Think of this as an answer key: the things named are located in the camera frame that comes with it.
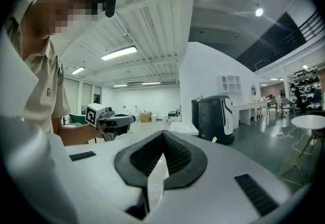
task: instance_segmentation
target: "fluorescent light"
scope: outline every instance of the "fluorescent light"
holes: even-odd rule
[[[84,69],[85,69],[84,67],[80,67],[80,68],[76,69],[75,71],[73,71],[73,72],[71,72],[71,73],[72,73],[73,75],[75,75],[75,74],[77,74],[77,73],[83,71]]]
[[[137,49],[135,46],[130,46],[130,47],[126,47],[117,51],[113,51],[110,54],[107,54],[105,56],[102,57],[103,60],[108,60],[108,59],[113,59],[116,58],[118,56],[122,56],[122,55],[126,55],[126,54],[130,54],[130,53],[134,53],[137,52]]]
[[[263,15],[263,9],[262,9],[262,8],[258,8],[258,9],[256,10],[256,12],[255,12],[255,15],[256,15],[256,16],[261,16],[261,15]]]
[[[148,83],[142,83],[142,85],[154,85],[154,84],[161,84],[161,82],[148,82]]]
[[[126,84],[122,84],[122,85],[114,85],[113,87],[127,87],[127,85]]]

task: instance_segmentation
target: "brown wall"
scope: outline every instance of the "brown wall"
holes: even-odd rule
[[[319,73],[321,90],[325,91],[325,68],[318,71],[318,73]]]
[[[266,97],[270,94],[275,97],[280,96],[281,89],[284,89],[283,82],[271,86],[261,87],[261,97]]]

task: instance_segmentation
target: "box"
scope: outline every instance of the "box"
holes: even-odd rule
[[[147,123],[151,121],[151,112],[140,113],[140,122]]]

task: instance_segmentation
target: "short-sleeve shirt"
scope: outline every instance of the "short-sleeve shirt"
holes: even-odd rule
[[[14,48],[22,56],[20,24],[30,6],[26,0],[16,1],[5,28]],[[39,79],[23,111],[24,119],[39,125],[44,132],[53,133],[52,118],[63,117],[70,112],[63,82],[58,84],[58,56],[50,37],[43,50],[30,55],[24,61]]]

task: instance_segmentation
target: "black headset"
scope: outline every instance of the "black headset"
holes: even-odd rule
[[[108,18],[111,18],[115,12],[116,0],[104,0],[103,1],[103,11]]]

